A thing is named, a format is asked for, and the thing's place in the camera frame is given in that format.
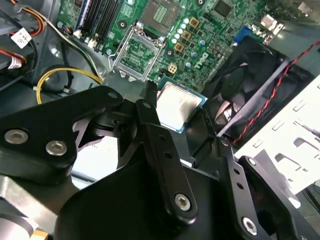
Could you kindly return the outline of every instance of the red and black wire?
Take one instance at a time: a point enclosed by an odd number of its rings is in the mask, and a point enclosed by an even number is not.
[[[272,89],[271,95],[269,96],[269,98],[265,101],[265,104],[263,105],[263,107],[258,111],[258,113],[251,118],[251,120],[248,122],[248,124],[245,125],[242,133],[235,139],[233,140],[232,144],[236,144],[237,142],[239,142],[241,140],[241,138],[246,134],[247,130],[249,129],[250,126],[253,125],[253,123],[261,116],[261,114],[264,112],[264,110],[269,106],[269,103],[271,102],[271,100],[275,97],[277,90],[280,86],[280,84],[282,83],[282,80],[284,79],[284,76],[289,72],[289,69],[292,67],[292,65],[296,64],[296,62],[304,55],[306,55],[312,48],[316,47],[320,45],[320,41],[316,41],[314,44],[312,44],[311,46],[309,46],[304,52],[302,52],[299,56],[297,56],[293,61],[291,61],[286,68],[284,69],[284,71],[282,72],[282,74],[280,75],[280,77],[278,78],[278,81],[276,83],[276,85],[274,86],[274,88]]]

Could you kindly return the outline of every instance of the motherboard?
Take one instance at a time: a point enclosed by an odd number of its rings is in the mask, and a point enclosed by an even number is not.
[[[169,77],[199,92],[265,7],[265,0],[61,0],[57,25],[131,81]]]

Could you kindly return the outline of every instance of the metal panel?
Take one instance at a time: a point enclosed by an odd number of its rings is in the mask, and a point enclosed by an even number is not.
[[[320,75],[235,154],[255,158],[265,150],[297,194],[319,179]]]

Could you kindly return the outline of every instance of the screw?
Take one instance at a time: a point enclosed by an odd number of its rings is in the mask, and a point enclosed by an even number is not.
[[[52,156],[63,156],[67,152],[67,145],[64,141],[50,141],[46,144],[45,150]]]
[[[143,106],[145,106],[145,107],[146,107],[146,108],[148,108],[148,109],[150,109],[150,108],[151,108],[150,104],[149,104],[149,103],[147,103],[147,102],[144,102],[144,103],[143,103]]]
[[[108,95],[109,95],[110,97],[112,97],[113,99],[117,99],[117,98],[118,98],[118,96],[117,96],[115,93],[113,93],[113,92],[109,92]]]
[[[61,21],[58,21],[56,26],[60,29],[60,28],[62,28],[64,26],[64,24]]]
[[[106,50],[106,54],[107,54],[107,55],[111,55],[111,54],[112,54],[112,50],[111,50],[111,49],[107,49],[107,50]]]
[[[175,195],[174,197],[174,201],[175,201],[175,204],[182,210],[182,211],[189,211],[190,208],[191,208],[191,204],[190,204],[190,201],[189,199],[181,194],[181,193],[178,193],[177,195]]]
[[[4,139],[10,144],[23,144],[28,138],[28,133],[20,129],[12,129],[4,134]]]
[[[244,217],[242,219],[242,224],[244,228],[253,236],[256,236],[258,234],[256,225],[247,217]]]
[[[255,160],[253,160],[251,157],[248,157],[248,160],[249,160],[249,162],[250,162],[253,166],[256,165]]]
[[[225,145],[226,147],[229,146],[228,142],[226,140],[224,140],[224,139],[221,139],[221,143],[223,145]]]

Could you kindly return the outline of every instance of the white connector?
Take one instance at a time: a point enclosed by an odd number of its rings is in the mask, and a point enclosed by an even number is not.
[[[75,36],[77,39],[80,39],[81,36],[82,36],[81,30],[80,30],[80,29],[75,30],[75,31],[73,32],[73,36]]]

